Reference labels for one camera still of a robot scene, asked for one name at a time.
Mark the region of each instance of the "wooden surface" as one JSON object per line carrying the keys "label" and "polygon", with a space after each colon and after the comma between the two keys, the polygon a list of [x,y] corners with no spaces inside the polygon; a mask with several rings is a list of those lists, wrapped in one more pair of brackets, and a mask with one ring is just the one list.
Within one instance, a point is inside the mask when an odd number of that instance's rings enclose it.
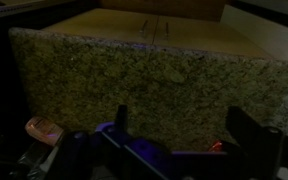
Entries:
{"label": "wooden surface", "polygon": [[[169,38],[165,37],[166,23]],[[160,16],[154,44],[237,55],[270,57],[246,37],[217,22]]]}
{"label": "wooden surface", "polygon": [[[142,13],[94,9],[43,30],[71,35],[107,38],[152,44],[158,16]],[[145,21],[145,35],[140,33]]]}
{"label": "wooden surface", "polygon": [[276,59],[288,60],[288,28],[226,6],[222,19]]}
{"label": "wooden surface", "polygon": [[231,0],[100,0],[108,9],[143,12],[208,21],[220,21],[224,5]]}

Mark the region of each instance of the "granite block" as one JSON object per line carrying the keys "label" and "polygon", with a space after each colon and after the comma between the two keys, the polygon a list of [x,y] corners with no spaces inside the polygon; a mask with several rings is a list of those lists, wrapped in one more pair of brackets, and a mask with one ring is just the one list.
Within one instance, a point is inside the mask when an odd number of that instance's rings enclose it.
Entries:
{"label": "granite block", "polygon": [[34,115],[93,132],[129,106],[129,132],[171,150],[234,140],[240,106],[288,135],[288,62],[13,28],[14,56]]}

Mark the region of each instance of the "speckled stone slab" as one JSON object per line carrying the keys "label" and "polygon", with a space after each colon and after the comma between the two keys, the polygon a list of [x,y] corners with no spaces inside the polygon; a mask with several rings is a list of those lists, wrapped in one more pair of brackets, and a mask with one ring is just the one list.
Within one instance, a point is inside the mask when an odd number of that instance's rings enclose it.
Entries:
{"label": "speckled stone slab", "polygon": [[172,150],[206,150],[230,105],[288,134],[288,62],[13,28],[34,115],[90,132],[129,106],[130,133]]}

